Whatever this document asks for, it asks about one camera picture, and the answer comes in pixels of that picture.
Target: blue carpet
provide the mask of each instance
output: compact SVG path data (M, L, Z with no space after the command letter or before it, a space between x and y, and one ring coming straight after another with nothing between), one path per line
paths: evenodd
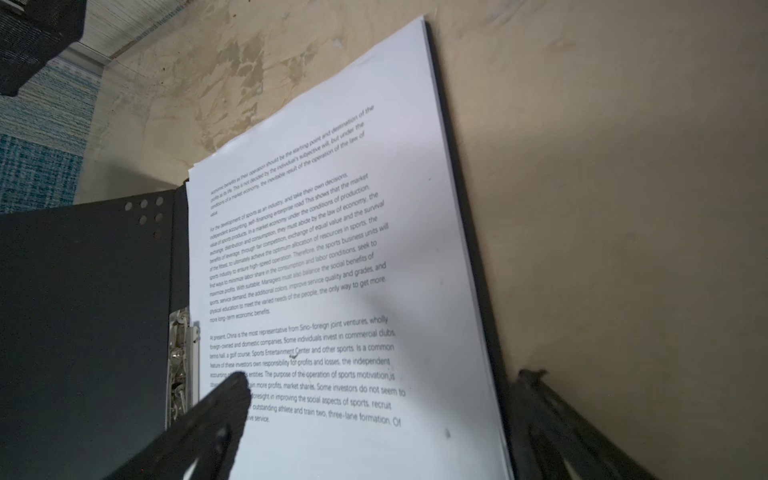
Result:
M54 58L0 97L0 213L72 205L100 83Z
M83 157L0 134L0 214L72 205Z

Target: metal binder ring mechanism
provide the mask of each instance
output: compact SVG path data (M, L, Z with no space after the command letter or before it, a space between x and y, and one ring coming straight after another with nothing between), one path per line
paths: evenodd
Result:
M184 307L173 312L168 323L166 428L197 403L199 366L200 327L190 324L189 307Z

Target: printed page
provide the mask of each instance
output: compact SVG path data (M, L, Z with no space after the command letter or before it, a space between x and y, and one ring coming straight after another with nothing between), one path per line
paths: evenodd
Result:
M417 19L190 171L200 397L233 479L511 478Z

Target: black object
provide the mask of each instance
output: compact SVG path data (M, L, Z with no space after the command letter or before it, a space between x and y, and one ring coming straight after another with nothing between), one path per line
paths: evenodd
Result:
M248 378L228 376L163 435L105 480L227 480L250 406Z
M0 2L0 94L18 89L83 36L85 0Z
M170 311L190 304L190 243L187 183L174 190L173 238L170 240Z
M0 477L96 480L163 432L176 199L0 215Z
M656 480L541 381L521 370L510 388L511 455L517 480Z

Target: white paper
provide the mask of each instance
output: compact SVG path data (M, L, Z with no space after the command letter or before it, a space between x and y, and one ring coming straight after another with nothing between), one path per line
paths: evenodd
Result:
M231 478L511 477L422 18L187 194L200 397L253 392Z

